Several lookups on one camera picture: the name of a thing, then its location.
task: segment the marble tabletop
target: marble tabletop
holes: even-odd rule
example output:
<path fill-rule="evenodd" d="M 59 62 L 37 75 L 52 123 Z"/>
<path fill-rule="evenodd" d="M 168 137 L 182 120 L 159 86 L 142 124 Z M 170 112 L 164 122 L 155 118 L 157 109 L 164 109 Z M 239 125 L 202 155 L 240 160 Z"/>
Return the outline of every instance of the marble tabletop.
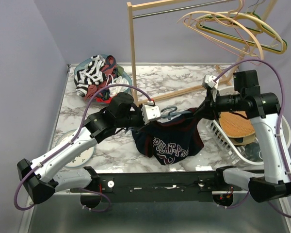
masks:
<path fill-rule="evenodd" d="M 131 76 L 131 67 L 123 66 Z M 151 97 L 199 85 L 206 74 L 217 75 L 214 66 L 138 66 L 137 85 Z M 157 102 L 162 109 L 176 105 L 186 110 L 197 107 L 203 101 L 205 91 L 196 91 L 183 96 Z M 74 85 L 74 67 L 70 68 L 64 99 L 60 109 L 53 146 L 65 132 L 79 127 L 86 102 L 76 95 Z M 92 104 L 88 115 L 99 111 L 101 105 Z M 135 146 L 131 132 L 120 132 L 107 138 L 96 146 L 94 156 L 83 166 L 92 166 L 98 173 L 110 172 L 168 172 L 215 170 L 217 167 L 231 165 L 227 153 L 221 151 L 208 135 L 205 122 L 198 124 L 198 131 L 204 142 L 204 148 L 196 155 L 187 157 L 179 163 L 162 166 L 155 157 L 148 158 L 140 154 Z"/>

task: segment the gray wall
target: gray wall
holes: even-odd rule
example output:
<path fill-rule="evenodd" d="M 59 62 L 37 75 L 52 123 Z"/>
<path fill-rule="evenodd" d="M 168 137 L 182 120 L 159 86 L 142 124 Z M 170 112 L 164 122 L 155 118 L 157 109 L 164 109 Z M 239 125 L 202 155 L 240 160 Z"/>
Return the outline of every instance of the gray wall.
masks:
<path fill-rule="evenodd" d="M 278 1 L 267 20 L 271 25 L 276 26 L 277 32 L 287 41 L 287 52 L 282 55 L 266 53 L 265 61 L 275 66 L 284 80 L 286 91 L 286 109 L 284 115 L 291 127 L 291 0 L 289 1 L 289 4 L 287 4 L 287 2 L 288 1 Z M 248 63 L 241 66 L 241 70 L 250 68 L 254 67 Z M 279 84 L 275 74 L 266 65 L 260 65 L 259 67 L 256 67 L 256 69 L 258 71 L 259 82 L 262 90 L 264 92 L 274 92 L 280 97 Z"/>
<path fill-rule="evenodd" d="M 34 1 L 68 64 L 80 63 L 90 56 L 100 53 L 112 54 L 120 62 L 130 62 L 126 5 L 128 0 Z M 132 0 L 132 4 L 147 1 L 149 0 Z M 137 11 L 134 14 L 205 2 L 207 1 L 194 0 Z M 255 2 L 256 0 L 247 0 L 246 6 Z M 207 39 L 186 28 L 182 23 L 176 24 L 176 22 L 183 15 L 192 11 L 224 11 L 235 9 L 235 6 L 237 7 L 237 1 L 135 19 L 137 62 L 234 62 L 235 55 L 214 46 Z"/>
<path fill-rule="evenodd" d="M 66 71 L 34 2 L 0 1 L 0 233 L 18 232 L 16 164 L 46 152 Z"/>

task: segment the pile of clothes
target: pile of clothes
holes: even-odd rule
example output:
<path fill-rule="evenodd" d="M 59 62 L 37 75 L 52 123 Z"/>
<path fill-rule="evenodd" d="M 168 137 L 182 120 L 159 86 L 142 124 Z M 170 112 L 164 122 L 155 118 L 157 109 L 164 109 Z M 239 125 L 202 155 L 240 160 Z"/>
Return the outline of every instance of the pile of clothes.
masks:
<path fill-rule="evenodd" d="M 115 83 L 129 84 L 128 80 L 122 77 L 123 73 L 124 69 L 116 64 L 113 56 L 109 55 L 106 59 L 102 55 L 93 56 L 91 62 L 75 74 L 77 95 L 88 100 L 105 86 Z M 111 87 L 99 93 L 96 101 L 110 103 L 114 96 L 126 89 L 126 87 Z"/>

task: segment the orange woven lid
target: orange woven lid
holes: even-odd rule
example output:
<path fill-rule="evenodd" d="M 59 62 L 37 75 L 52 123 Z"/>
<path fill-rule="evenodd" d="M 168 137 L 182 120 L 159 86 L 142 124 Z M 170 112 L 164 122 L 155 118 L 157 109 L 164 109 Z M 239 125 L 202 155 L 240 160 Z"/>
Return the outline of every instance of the orange woven lid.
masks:
<path fill-rule="evenodd" d="M 236 112 L 247 117 L 246 112 Z M 232 113 L 221 113 L 220 126 L 228 137 L 246 137 L 255 133 L 255 130 L 250 122 L 241 116 Z"/>

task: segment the dark blue t-shirt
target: dark blue t-shirt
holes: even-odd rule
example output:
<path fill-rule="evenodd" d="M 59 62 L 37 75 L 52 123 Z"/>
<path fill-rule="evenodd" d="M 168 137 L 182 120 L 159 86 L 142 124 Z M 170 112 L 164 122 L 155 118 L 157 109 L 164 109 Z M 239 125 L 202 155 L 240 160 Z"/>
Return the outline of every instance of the dark blue t-shirt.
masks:
<path fill-rule="evenodd" d="M 192 114 L 183 114 L 171 121 L 153 121 L 139 132 L 133 131 L 137 150 L 148 157 L 153 155 L 162 165 L 177 163 L 187 156 L 194 156 L 204 144 L 197 131 L 200 119 Z"/>

